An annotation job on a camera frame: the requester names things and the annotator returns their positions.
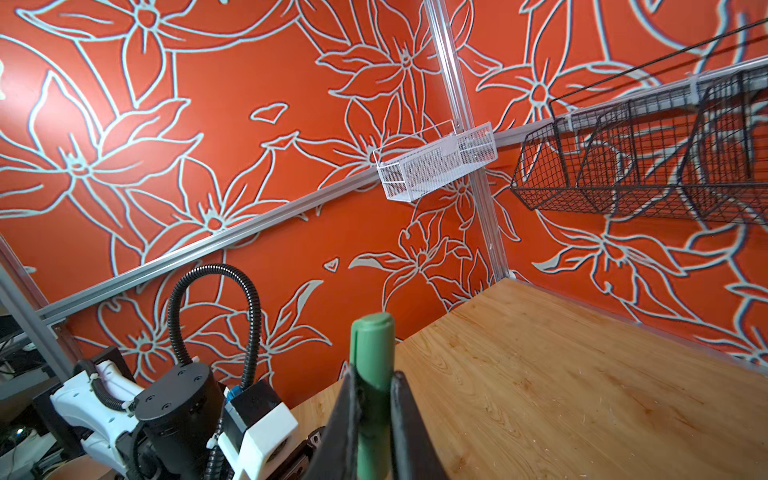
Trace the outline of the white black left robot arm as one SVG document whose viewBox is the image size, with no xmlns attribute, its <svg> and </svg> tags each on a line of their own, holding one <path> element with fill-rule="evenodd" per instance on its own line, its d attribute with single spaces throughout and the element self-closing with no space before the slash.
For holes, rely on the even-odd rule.
<svg viewBox="0 0 768 480">
<path fill-rule="evenodd" d="M 233 280 L 244 292 L 249 322 L 240 383 L 225 389 L 211 366 L 195 360 L 181 332 L 188 288 L 206 276 Z M 117 358 L 84 359 L 73 376 L 45 396 L 55 433 L 73 437 L 86 455 L 126 479 L 301 479 L 322 430 L 300 438 L 298 423 L 265 381 L 256 377 L 262 314 L 250 278 L 227 264 L 193 268 L 167 305 L 175 365 L 143 388 Z"/>
</svg>

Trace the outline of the green pen cap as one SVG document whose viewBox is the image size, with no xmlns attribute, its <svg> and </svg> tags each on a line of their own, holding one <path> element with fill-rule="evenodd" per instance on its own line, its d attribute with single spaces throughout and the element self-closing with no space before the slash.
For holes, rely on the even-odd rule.
<svg viewBox="0 0 768 480">
<path fill-rule="evenodd" d="M 374 313 L 353 322 L 349 360 L 359 377 L 359 479 L 384 479 L 391 469 L 390 384 L 394 357 L 395 321 L 389 313 Z"/>
</svg>

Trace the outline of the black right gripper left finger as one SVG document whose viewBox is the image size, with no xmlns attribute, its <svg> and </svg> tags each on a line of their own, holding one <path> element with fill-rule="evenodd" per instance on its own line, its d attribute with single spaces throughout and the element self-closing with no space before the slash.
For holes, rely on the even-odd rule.
<svg viewBox="0 0 768 480">
<path fill-rule="evenodd" d="M 360 394 L 360 377 L 356 367 L 351 365 L 304 479 L 357 478 L 358 431 L 362 416 Z"/>
</svg>

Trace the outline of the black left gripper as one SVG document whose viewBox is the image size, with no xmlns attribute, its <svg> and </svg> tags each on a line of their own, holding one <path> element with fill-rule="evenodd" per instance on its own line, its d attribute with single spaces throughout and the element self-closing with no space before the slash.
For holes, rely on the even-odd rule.
<svg viewBox="0 0 768 480">
<path fill-rule="evenodd" d="M 287 459 L 272 472 L 268 480 L 298 480 L 309 467 L 315 452 L 321 445 L 324 427 L 313 430 L 301 441 Z"/>
</svg>

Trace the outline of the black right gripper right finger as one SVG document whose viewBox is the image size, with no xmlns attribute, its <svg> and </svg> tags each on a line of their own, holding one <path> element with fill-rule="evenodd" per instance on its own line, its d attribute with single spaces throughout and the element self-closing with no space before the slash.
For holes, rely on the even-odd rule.
<svg viewBox="0 0 768 480">
<path fill-rule="evenodd" d="M 390 384 L 393 478 L 447 479 L 405 374 L 395 371 Z"/>
</svg>

